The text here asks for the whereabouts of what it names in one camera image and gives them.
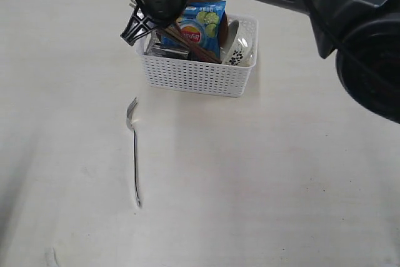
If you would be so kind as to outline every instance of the metal utensil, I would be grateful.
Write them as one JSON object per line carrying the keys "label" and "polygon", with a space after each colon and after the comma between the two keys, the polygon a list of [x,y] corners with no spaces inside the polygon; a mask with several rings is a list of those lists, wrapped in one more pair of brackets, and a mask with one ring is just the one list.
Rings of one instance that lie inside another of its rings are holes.
{"label": "metal utensil", "polygon": [[139,208],[142,207],[142,202],[139,197],[139,179],[138,179],[138,136],[132,120],[134,108],[138,105],[138,98],[135,97],[126,109],[126,126],[133,132],[133,165],[134,165],[134,185],[135,185],[135,199]]}

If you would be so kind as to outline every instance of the lay's logo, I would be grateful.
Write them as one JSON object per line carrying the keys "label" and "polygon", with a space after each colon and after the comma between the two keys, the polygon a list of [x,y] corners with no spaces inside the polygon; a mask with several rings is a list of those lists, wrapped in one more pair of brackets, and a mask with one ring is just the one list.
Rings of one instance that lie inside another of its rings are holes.
{"label": "lay's logo", "polygon": [[194,26],[185,26],[182,28],[182,33],[192,42],[198,43],[201,40],[201,33]]}

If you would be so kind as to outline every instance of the black paw print pattern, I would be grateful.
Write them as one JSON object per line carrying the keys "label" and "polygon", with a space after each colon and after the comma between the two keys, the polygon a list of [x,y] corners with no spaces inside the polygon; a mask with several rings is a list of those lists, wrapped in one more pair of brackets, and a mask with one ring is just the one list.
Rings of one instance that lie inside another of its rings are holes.
{"label": "black paw print pattern", "polygon": [[232,66],[237,66],[243,59],[243,52],[240,50],[235,50],[232,54],[231,59],[229,60],[229,63]]}

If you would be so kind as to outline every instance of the chip bag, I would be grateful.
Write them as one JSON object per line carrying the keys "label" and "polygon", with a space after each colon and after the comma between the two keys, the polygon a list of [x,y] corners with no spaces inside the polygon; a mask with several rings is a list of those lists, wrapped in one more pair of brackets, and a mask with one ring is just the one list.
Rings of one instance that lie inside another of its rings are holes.
{"label": "chip bag", "polygon": [[[225,4],[225,1],[191,3],[177,20],[185,37],[198,43],[205,50],[212,51],[217,58],[219,58],[218,31],[225,12]],[[163,37],[161,42],[164,45],[176,45],[166,37]]]}

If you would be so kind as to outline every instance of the white table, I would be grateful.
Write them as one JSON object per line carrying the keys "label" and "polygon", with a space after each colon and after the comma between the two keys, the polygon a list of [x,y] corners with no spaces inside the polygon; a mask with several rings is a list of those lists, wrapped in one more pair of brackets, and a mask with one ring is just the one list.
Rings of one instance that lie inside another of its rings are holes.
{"label": "white table", "polygon": [[400,126],[346,94],[306,16],[229,0],[260,21],[233,99],[150,88],[128,3],[0,0],[0,266],[400,263]]}

